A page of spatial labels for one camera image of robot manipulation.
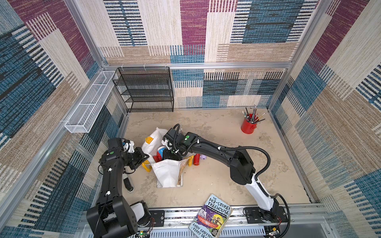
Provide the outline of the red flashlight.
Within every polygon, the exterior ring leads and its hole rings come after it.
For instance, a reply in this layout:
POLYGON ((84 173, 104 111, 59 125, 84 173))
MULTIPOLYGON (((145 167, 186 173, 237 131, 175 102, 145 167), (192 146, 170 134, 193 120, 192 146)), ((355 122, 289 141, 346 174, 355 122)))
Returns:
POLYGON ((162 161, 162 157, 161 157, 161 155, 159 154, 159 155, 155 155, 155 156, 153 156, 153 158, 154 158, 154 160, 155 160, 155 162, 156 163, 158 163, 158 162, 161 162, 162 161))
POLYGON ((199 162, 200 162, 200 154, 196 154, 193 158, 193 164, 195 166, 199 166, 199 162))

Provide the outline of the white tote bag yellow handles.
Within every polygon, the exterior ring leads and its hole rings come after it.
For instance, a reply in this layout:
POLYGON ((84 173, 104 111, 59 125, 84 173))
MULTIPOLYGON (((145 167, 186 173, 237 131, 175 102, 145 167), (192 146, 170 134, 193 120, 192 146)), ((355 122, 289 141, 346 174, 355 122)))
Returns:
POLYGON ((161 161, 156 161, 155 157, 160 150, 166 149, 162 141, 163 136, 168 131, 166 129, 156 128, 156 130, 145 139, 142 150, 149 158, 144 162, 147 171, 153 171, 157 178, 158 188, 181 187, 183 185, 183 171, 186 165, 190 165, 195 153, 189 153, 188 157, 172 160, 160 153, 161 161))

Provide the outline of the blue flashlight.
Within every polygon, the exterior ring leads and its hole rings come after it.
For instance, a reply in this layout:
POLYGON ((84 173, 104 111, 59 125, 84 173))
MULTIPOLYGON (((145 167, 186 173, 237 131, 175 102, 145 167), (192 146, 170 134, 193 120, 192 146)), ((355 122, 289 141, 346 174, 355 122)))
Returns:
POLYGON ((159 147, 158 150, 157 150, 157 154, 160 155, 161 158, 164 158, 163 156, 163 152, 164 150, 166 149, 167 147, 166 146, 162 146, 162 147, 159 147))

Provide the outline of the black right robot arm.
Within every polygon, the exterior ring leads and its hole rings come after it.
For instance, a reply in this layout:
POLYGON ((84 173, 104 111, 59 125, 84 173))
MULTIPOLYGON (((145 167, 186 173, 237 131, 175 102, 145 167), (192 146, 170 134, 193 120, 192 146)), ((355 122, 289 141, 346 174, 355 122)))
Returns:
POLYGON ((226 147, 192 132, 183 135, 179 129, 180 125, 176 124, 163 136, 163 145, 168 148, 170 155, 180 159, 188 153, 195 153, 221 162, 229 167, 230 178, 235 183, 243 185, 255 199, 259 207, 255 214, 261 220, 268 223, 290 221, 289 208, 285 199, 278 193, 271 195, 259 180, 259 175, 271 165, 271 157, 265 150, 255 146, 226 147), (266 165, 261 170, 255 170, 248 150, 261 152, 266 157, 266 165))

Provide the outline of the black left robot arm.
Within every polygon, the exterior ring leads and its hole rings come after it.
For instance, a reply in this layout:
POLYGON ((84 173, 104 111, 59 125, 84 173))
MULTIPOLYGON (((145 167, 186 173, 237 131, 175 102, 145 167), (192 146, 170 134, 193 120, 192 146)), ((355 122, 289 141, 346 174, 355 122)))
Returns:
POLYGON ((88 209, 86 219, 95 238, 127 238, 139 227, 152 223, 152 216, 144 201, 129 205, 123 197, 123 178, 126 167, 133 172, 149 158, 140 147, 135 149, 130 140, 112 138, 108 149, 99 160, 103 177, 95 206, 88 209))

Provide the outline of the treehouse paperback book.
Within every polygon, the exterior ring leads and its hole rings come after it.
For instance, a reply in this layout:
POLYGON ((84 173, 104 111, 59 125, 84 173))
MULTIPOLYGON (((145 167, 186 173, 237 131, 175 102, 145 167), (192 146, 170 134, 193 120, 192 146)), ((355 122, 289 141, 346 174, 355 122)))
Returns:
POLYGON ((189 225, 197 238, 218 238, 233 212, 233 208, 211 194, 189 225))

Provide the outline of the red pencil cup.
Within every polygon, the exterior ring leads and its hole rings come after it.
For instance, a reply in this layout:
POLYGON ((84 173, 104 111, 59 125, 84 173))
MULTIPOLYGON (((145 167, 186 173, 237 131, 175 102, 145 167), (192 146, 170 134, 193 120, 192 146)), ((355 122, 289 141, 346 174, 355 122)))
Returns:
POLYGON ((250 123, 248 118, 245 118, 241 125, 241 131, 245 134, 252 134, 256 128, 257 124, 250 123))

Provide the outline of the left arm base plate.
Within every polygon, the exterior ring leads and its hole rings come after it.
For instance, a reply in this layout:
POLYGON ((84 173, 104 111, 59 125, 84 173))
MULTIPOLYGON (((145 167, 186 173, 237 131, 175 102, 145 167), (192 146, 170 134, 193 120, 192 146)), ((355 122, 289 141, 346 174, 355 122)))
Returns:
POLYGON ((151 218, 149 220, 148 227, 164 227, 165 210, 149 210, 151 218))

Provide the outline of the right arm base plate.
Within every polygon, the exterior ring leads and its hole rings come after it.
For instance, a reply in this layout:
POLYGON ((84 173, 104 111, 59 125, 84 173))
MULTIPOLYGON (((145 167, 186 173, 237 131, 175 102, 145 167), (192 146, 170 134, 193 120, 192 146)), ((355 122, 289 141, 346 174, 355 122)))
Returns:
POLYGON ((274 211, 266 211, 259 207, 247 207, 243 209, 243 214, 249 224, 261 223, 287 223, 289 221, 284 207, 280 206, 274 211))

